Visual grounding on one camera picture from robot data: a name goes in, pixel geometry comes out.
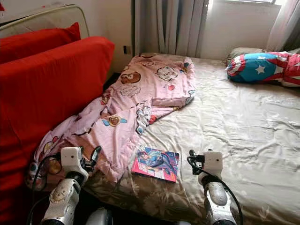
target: mattress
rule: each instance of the mattress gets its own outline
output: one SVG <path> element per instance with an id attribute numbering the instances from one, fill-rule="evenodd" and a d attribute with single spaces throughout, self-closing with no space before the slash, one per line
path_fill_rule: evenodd
<path id="1" fill-rule="evenodd" d="M 116 185 L 97 172 L 85 189 L 124 209 L 204 224 L 203 187 L 186 158 L 190 149 L 211 148 L 223 153 L 222 179 L 241 204 L 244 224 L 300 224 L 300 91 L 233 83 L 222 62 L 192 61 L 196 97 L 149 126 L 139 143 L 180 154 L 177 182 L 132 174 L 133 155 Z M 232 210 L 237 216 L 234 203 Z"/>

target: cartoon print blanket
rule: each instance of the cartoon print blanket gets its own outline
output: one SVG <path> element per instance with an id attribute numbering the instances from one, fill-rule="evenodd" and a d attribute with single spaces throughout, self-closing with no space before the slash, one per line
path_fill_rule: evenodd
<path id="1" fill-rule="evenodd" d="M 190 58 L 181 61 L 153 53 L 134 57 L 101 97 L 46 134 L 30 165 L 27 185 L 32 186 L 43 158 L 65 146 L 83 146 L 86 160 L 94 150 L 100 151 L 96 169 L 117 182 L 145 128 L 192 100 L 194 75 Z M 44 186 L 49 171 L 56 171 L 51 161 L 42 167 L 36 189 Z"/>

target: red cushion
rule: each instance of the red cushion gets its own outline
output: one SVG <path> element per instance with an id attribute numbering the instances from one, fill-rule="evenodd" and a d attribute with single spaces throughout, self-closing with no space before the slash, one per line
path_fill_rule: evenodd
<path id="1" fill-rule="evenodd" d="M 99 97 L 114 44 L 89 37 L 0 64 L 0 224 L 22 219 L 24 173 L 43 136 Z"/>
<path id="2" fill-rule="evenodd" d="M 0 39 L 0 63 L 45 52 L 80 40 L 79 24 L 66 29 L 46 29 Z"/>

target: comic book cover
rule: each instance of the comic book cover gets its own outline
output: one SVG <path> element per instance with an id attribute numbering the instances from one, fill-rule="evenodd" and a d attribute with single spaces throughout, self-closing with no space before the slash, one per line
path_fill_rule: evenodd
<path id="1" fill-rule="evenodd" d="M 138 150 L 131 172 L 176 182 L 179 153 L 143 147 Z"/>

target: black cable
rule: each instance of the black cable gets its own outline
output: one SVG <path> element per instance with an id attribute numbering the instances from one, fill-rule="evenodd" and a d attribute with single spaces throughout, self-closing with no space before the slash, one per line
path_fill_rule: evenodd
<path id="1" fill-rule="evenodd" d="M 236 205 L 237 205 L 237 207 L 238 207 L 238 210 L 239 210 L 240 225 L 243 225 L 243 213 L 242 213 L 242 209 L 241 209 L 240 203 L 239 203 L 238 199 L 235 197 L 234 193 L 233 193 L 233 192 L 230 190 L 230 188 L 225 184 L 225 182 L 222 181 L 219 177 L 217 177 L 217 176 L 215 176 L 215 175 L 212 175 L 211 173 L 209 173 L 209 172 L 207 172 L 207 171 L 201 169 L 200 167 L 194 165 L 194 164 L 191 162 L 191 160 L 190 160 L 190 159 L 192 159 L 192 158 L 194 158 L 194 157 L 191 157 L 191 156 L 188 156 L 188 157 L 187 157 L 187 161 L 188 161 L 188 163 L 189 163 L 192 167 L 195 167 L 195 168 L 197 168 L 198 170 L 200 170 L 201 172 L 206 173 L 207 175 L 212 176 L 213 178 L 216 178 L 216 180 L 217 180 L 218 182 L 220 182 L 221 184 L 223 184 L 224 187 L 229 191 L 229 193 L 230 193 L 231 196 L 233 197 L 233 199 L 234 199 L 234 201 L 235 201 L 235 203 L 236 203 Z"/>
<path id="2" fill-rule="evenodd" d="M 32 225 L 32 215 L 33 215 L 33 211 L 34 211 L 34 208 L 40 203 L 42 202 L 43 200 L 45 199 L 49 199 L 49 196 L 45 196 L 44 198 L 41 198 L 40 200 L 38 200 L 36 203 L 33 204 L 33 206 L 31 207 L 30 209 L 30 212 L 27 216 L 27 221 L 26 221 L 26 225 Z"/>
<path id="3" fill-rule="evenodd" d="M 36 187 L 36 182 L 37 182 L 37 179 L 38 179 L 38 174 L 39 174 L 39 171 L 41 170 L 44 162 L 49 159 L 49 158 L 60 158 L 60 152 L 59 153 L 56 153 L 54 155 L 50 155 L 50 156 L 46 156 L 45 158 L 43 158 L 43 160 L 41 161 L 41 163 L 38 165 L 38 168 L 37 168 L 37 172 L 36 172 L 36 175 L 34 176 L 34 179 L 33 179 L 33 183 L 32 183 L 32 205 L 34 204 L 34 192 L 35 192 L 35 187 Z"/>

